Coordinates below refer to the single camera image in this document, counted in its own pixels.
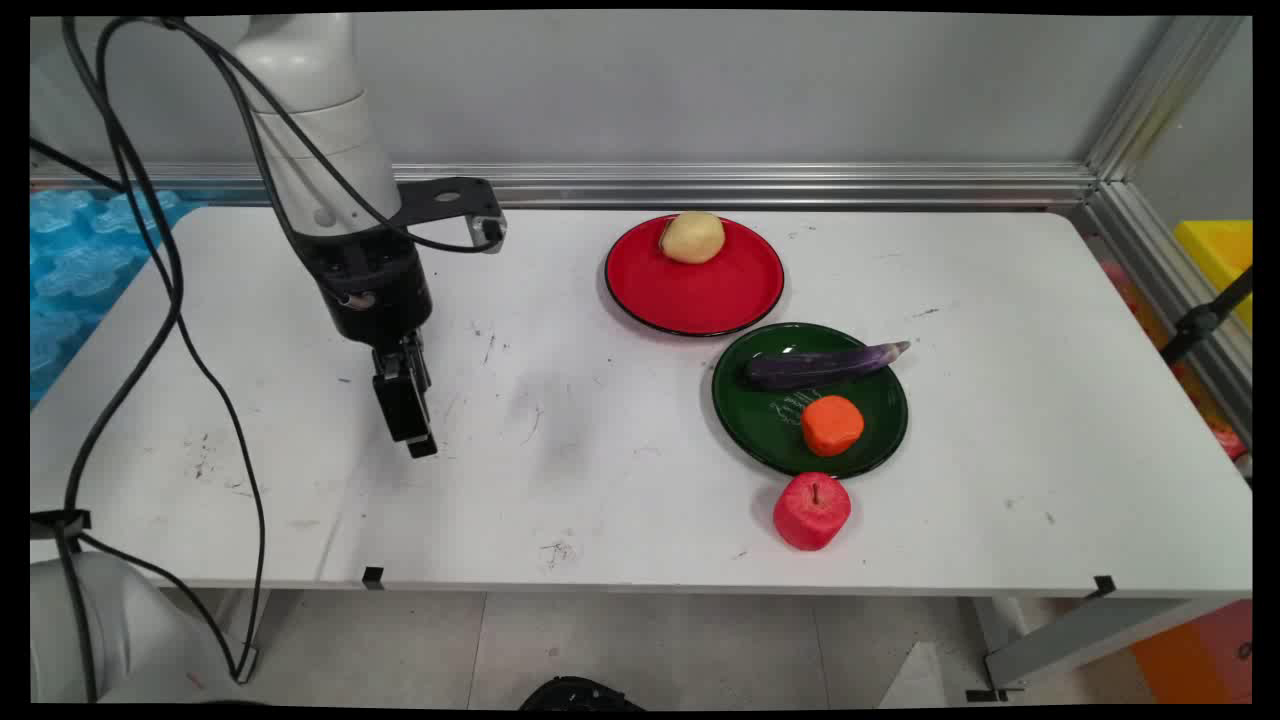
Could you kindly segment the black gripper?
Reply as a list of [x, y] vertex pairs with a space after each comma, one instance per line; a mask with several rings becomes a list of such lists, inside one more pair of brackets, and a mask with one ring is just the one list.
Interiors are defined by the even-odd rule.
[[372, 351], [372, 389], [393, 441], [413, 459], [438, 454], [426, 392], [421, 333], [433, 301], [417, 246], [387, 228], [353, 234], [298, 234], [337, 331]]

